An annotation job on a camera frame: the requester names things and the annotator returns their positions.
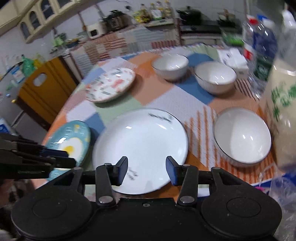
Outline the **white toaster appliance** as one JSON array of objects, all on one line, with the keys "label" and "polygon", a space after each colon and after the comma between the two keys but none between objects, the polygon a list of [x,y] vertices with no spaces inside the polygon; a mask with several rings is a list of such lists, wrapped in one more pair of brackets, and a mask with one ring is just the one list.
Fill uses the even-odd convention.
[{"label": "white toaster appliance", "polygon": [[103,22],[96,22],[93,25],[88,25],[86,26],[86,29],[88,37],[90,39],[99,38],[106,33],[105,25],[103,24]]}]

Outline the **white pink rabbit plate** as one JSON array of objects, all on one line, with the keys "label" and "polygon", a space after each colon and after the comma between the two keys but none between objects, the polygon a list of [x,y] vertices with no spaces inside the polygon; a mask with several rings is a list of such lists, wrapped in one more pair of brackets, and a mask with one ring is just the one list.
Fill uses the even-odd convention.
[{"label": "white pink rabbit plate", "polygon": [[135,81],[136,74],[129,68],[114,68],[96,77],[86,87],[85,98],[95,103],[105,103],[127,92]]}]

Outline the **blue label water bottle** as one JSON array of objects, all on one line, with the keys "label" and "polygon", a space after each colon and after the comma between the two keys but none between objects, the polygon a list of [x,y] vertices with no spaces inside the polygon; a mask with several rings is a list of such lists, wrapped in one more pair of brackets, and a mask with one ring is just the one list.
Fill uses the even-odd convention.
[{"label": "blue label water bottle", "polygon": [[278,50],[278,43],[274,21],[261,15],[258,16],[258,20],[253,32],[253,57],[250,62],[248,80],[251,84],[252,94],[260,98],[267,85],[267,78]]}]

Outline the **blue fried egg plate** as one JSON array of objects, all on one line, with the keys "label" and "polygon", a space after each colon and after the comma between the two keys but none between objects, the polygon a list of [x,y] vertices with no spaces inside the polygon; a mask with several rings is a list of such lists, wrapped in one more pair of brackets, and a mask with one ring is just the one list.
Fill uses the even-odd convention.
[{"label": "blue fried egg plate", "polygon": [[73,120],[62,125],[47,140],[49,149],[66,151],[80,167],[87,156],[91,141],[90,127],[83,121]]}]

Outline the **black cooking pot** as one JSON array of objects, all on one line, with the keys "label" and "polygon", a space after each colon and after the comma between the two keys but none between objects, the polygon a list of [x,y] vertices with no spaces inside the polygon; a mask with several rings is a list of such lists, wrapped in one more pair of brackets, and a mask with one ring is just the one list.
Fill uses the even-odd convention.
[{"label": "black cooking pot", "polygon": [[202,14],[201,11],[190,6],[176,9],[183,25],[195,26],[201,25]]}]

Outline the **clear box green contents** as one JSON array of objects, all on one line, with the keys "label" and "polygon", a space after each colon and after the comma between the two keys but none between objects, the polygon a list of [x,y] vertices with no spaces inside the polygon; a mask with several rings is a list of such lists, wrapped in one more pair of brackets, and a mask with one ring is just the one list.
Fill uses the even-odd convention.
[{"label": "clear box green contents", "polygon": [[228,47],[242,47],[244,45],[242,39],[242,28],[220,28],[222,33],[222,43]]}]

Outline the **white bowl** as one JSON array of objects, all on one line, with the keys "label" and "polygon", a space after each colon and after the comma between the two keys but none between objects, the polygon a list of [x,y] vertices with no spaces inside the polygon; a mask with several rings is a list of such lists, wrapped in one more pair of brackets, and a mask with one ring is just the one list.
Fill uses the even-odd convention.
[{"label": "white bowl", "polygon": [[213,124],[214,143],[230,165],[248,168],[260,164],[271,149],[271,133],[265,121],[245,108],[227,108]]},{"label": "white bowl", "polygon": [[154,60],[151,64],[156,75],[174,82],[185,76],[189,66],[189,59],[180,54],[167,54]]},{"label": "white bowl", "polygon": [[221,95],[233,89],[237,78],[236,72],[229,66],[217,62],[206,61],[194,68],[198,84],[213,95]]}]

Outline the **cream wall cabinet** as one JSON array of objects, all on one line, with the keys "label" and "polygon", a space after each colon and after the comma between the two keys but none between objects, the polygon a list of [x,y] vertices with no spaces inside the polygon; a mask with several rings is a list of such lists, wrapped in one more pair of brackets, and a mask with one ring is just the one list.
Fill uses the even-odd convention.
[{"label": "cream wall cabinet", "polygon": [[79,14],[99,1],[1,1],[1,35],[14,27],[32,42],[68,14]]}]

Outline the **large clear rice jug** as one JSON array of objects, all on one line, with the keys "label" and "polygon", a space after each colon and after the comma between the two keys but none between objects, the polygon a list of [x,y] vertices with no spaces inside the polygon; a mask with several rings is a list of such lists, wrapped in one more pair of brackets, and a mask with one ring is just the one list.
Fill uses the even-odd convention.
[{"label": "large clear rice jug", "polygon": [[282,11],[278,52],[259,102],[273,140],[273,156],[279,169],[295,170],[295,18]]}]

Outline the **yellow wooden chair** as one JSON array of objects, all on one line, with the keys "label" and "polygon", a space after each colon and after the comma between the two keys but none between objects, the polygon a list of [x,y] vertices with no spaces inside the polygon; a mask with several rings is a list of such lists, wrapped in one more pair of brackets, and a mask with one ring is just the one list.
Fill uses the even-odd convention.
[{"label": "yellow wooden chair", "polygon": [[43,129],[49,130],[79,80],[63,57],[56,57],[28,77],[13,101]]}]

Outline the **oil bottle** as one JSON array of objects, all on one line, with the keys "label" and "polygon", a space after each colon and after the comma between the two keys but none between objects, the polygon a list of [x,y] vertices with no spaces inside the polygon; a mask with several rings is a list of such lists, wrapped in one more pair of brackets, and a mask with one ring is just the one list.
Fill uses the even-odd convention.
[{"label": "oil bottle", "polygon": [[173,17],[173,10],[171,8],[171,3],[168,0],[165,0],[164,12],[165,12],[166,18],[170,19]]}]

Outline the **green plastic bag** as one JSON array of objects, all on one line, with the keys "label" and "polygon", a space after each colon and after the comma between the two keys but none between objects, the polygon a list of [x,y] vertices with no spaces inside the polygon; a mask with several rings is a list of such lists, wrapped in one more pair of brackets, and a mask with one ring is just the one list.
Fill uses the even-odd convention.
[{"label": "green plastic bag", "polygon": [[30,77],[32,73],[36,70],[34,66],[34,61],[32,59],[26,58],[24,54],[22,54],[22,73],[26,78]]}]

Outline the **red label water bottle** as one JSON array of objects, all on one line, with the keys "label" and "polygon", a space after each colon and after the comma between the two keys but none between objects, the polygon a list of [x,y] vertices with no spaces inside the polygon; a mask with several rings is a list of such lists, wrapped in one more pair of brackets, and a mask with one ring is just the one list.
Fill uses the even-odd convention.
[{"label": "red label water bottle", "polygon": [[246,15],[246,21],[242,25],[243,56],[249,69],[254,55],[253,36],[257,24],[258,20],[254,16]]}]

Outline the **large white plate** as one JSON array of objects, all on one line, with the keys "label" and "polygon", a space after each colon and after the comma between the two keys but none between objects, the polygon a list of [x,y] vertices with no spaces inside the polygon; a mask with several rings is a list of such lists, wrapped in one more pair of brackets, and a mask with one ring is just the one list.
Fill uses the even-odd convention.
[{"label": "large white plate", "polygon": [[123,183],[114,191],[140,195],[161,189],[170,182],[166,158],[182,165],[189,139],[182,123],[172,114],[156,108],[140,108],[116,117],[99,135],[92,153],[94,168],[116,164],[126,156],[128,169]]}]

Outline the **colourful patchwork tablecloth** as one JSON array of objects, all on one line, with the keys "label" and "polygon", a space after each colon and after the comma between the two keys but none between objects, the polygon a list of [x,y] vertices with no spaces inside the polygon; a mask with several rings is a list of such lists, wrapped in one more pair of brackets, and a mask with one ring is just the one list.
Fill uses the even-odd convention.
[{"label": "colourful patchwork tablecloth", "polygon": [[[152,61],[167,53],[178,53],[189,59],[187,75],[175,84],[158,77],[151,66]],[[256,111],[258,104],[258,98],[252,94],[250,84],[245,79],[238,79],[232,91],[222,96],[213,96],[200,87],[194,76],[194,67],[201,62],[217,59],[216,48],[196,45],[152,50],[100,61],[67,100],[47,137],[51,137],[63,124],[80,120],[89,125],[92,140],[96,141],[98,135],[117,116],[137,108],[158,108],[170,112],[185,126],[189,137],[188,164],[205,171],[219,166],[268,192],[275,172],[272,156],[268,156],[257,167],[238,169],[221,158],[212,143],[215,114],[230,107]],[[135,71],[137,77],[130,91],[113,102],[95,104],[87,101],[85,89],[89,83],[114,67],[127,67]]]}]

